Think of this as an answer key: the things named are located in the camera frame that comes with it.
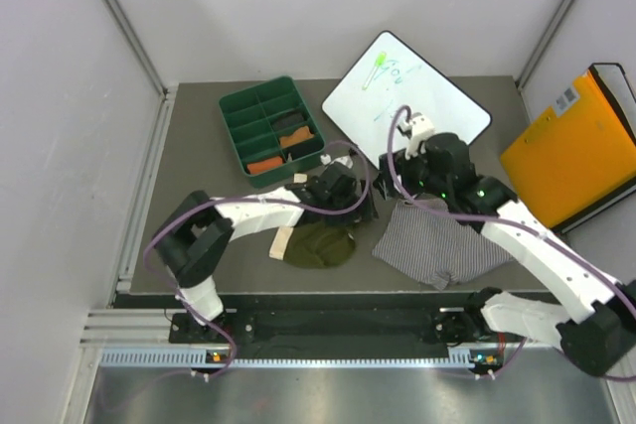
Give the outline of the olive green underwear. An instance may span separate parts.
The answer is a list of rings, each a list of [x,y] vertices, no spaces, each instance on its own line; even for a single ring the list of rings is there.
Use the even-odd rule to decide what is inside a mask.
[[[332,269],[356,251],[352,226],[344,214],[303,210],[295,225],[276,230],[268,250],[271,259],[299,269]]]

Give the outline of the black dotted underwear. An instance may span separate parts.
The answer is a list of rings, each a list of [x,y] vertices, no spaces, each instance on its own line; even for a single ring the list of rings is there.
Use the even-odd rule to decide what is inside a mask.
[[[305,117],[301,112],[289,111],[273,118],[270,121],[270,125],[273,131],[281,131],[283,129],[302,124],[304,121]]]

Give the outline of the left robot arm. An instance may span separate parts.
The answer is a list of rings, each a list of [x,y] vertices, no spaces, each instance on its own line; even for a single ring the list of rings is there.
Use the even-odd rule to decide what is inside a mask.
[[[176,281],[177,299],[193,316],[191,329],[210,342],[226,326],[213,274],[231,241],[282,226],[346,227],[377,217],[370,183],[336,162],[318,176],[263,194],[212,198],[194,191],[155,232],[143,255],[158,254]]]

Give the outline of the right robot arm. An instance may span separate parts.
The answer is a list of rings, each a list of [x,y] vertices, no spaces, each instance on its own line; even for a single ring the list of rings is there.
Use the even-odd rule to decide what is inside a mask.
[[[560,351],[584,373],[613,379],[635,349],[635,284],[601,271],[540,225],[500,180],[477,173],[468,145],[454,133],[411,139],[417,151],[389,148],[379,157],[383,187],[420,207],[441,199],[444,215],[508,252],[556,298],[551,305],[489,291],[464,315],[466,333],[484,341],[511,333]]]

